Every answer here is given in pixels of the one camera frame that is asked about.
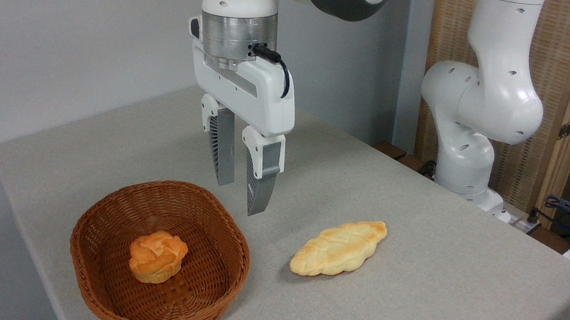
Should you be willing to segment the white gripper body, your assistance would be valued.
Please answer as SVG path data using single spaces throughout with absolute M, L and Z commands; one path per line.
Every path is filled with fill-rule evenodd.
M 197 83 L 264 137 L 295 125 L 293 78 L 274 61 L 275 21 L 201 15 L 189 20 Z

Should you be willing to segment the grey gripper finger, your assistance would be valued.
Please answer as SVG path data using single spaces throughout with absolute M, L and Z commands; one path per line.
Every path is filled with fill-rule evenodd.
M 251 216 L 266 209 L 276 176 L 284 171 L 285 136 L 264 137 L 252 126 L 247 126 L 242 137 L 247 149 L 247 213 Z
M 210 139 L 218 185 L 231 184 L 235 180 L 235 115 L 207 94 L 202 97 L 201 106 L 202 126 Z

